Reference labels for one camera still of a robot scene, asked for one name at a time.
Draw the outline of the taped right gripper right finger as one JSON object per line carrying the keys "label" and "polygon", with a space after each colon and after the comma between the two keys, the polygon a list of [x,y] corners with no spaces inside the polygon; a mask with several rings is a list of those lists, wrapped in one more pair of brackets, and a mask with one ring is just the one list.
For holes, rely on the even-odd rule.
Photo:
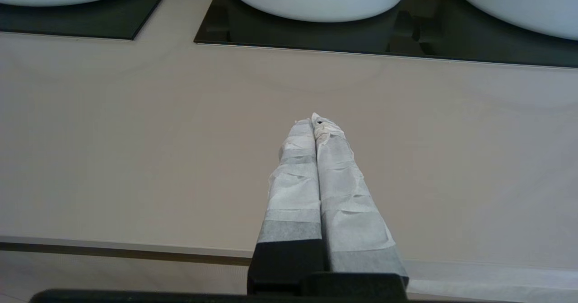
{"label": "taped right gripper right finger", "polygon": [[396,242],[376,206],[344,131],[312,114],[317,149],[323,235],[335,273],[409,276]]}

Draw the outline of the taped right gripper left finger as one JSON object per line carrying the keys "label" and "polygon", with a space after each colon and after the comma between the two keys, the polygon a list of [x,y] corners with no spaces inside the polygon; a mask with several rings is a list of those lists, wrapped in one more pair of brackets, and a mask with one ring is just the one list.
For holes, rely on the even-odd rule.
{"label": "taped right gripper left finger", "polygon": [[326,270],[312,120],[289,130],[269,178],[268,204],[247,274],[248,294],[298,294]]}

